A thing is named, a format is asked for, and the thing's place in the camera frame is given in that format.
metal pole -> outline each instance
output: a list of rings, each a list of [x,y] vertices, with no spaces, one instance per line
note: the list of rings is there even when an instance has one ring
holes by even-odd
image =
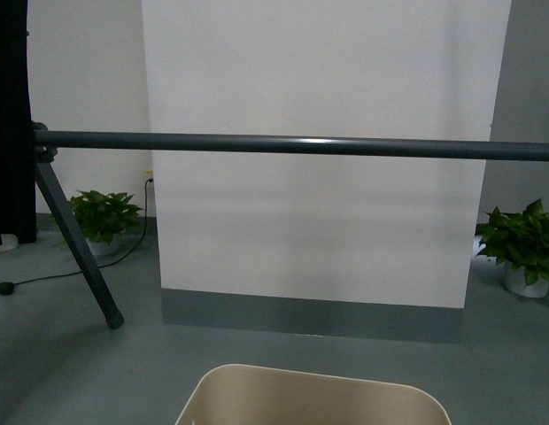
[[[58,148],[549,161],[549,143],[75,131],[35,131],[35,136],[37,145]]]

plastic container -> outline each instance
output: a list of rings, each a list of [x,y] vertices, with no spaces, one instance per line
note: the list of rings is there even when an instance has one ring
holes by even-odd
[[[206,374],[176,425],[451,425],[430,394],[387,382],[226,365]]]

white backdrop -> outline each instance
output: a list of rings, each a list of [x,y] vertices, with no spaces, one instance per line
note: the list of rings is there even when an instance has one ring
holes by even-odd
[[[143,0],[151,130],[488,140],[510,0]],[[462,307],[484,161],[153,152],[163,287]]]

power cord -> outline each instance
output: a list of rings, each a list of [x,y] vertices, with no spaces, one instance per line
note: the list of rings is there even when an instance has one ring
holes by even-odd
[[[134,250],[136,250],[137,247],[143,241],[143,239],[144,239],[144,237],[146,236],[146,233],[147,233],[147,222],[148,222],[148,217],[147,217],[147,206],[148,206],[147,186],[149,185],[149,183],[152,183],[152,182],[154,182],[153,179],[148,179],[144,183],[144,224],[143,224],[143,233],[141,234],[141,237],[136,242],[136,244],[133,246],[133,248],[131,248],[120,259],[116,259],[115,261],[112,261],[109,264],[104,264],[102,266],[99,266],[99,268],[111,267],[111,266],[115,266],[116,264],[120,263],[122,260],[126,259]],[[81,271],[66,273],[66,274],[54,274],[52,276],[35,277],[34,279],[28,279],[26,281],[21,281],[21,282],[16,282],[16,283],[13,283],[13,282],[0,282],[0,295],[11,295],[15,291],[15,287],[17,287],[19,285],[24,285],[24,284],[31,283],[31,282],[45,281],[45,280],[48,280],[48,279],[58,279],[58,278],[61,278],[61,277],[76,276],[77,274],[81,274]]]

green leaves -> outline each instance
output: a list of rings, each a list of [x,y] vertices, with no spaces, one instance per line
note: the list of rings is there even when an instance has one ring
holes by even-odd
[[[527,285],[540,277],[549,281],[549,212],[542,199],[527,205],[522,213],[501,212],[495,207],[489,222],[478,224],[484,247],[477,255],[494,257],[497,264],[510,261],[513,269],[525,267]]]
[[[135,220],[142,208],[130,204],[133,195],[126,192],[104,195],[96,190],[82,191],[70,198],[78,224],[83,234],[92,242],[112,241],[129,228],[140,226]]]

